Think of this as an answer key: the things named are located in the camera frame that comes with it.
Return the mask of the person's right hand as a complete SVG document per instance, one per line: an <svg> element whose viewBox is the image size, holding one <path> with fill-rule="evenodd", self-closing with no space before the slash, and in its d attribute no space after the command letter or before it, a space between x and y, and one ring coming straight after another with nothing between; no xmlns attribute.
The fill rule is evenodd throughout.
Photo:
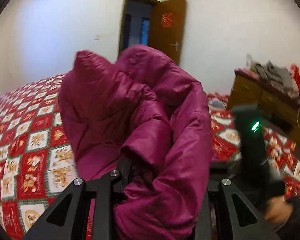
<svg viewBox="0 0 300 240"><path fill-rule="evenodd" d="M264 213L264 219L273 227L285 224L293 212L293 206L286 202L284 196L270 198Z"/></svg>

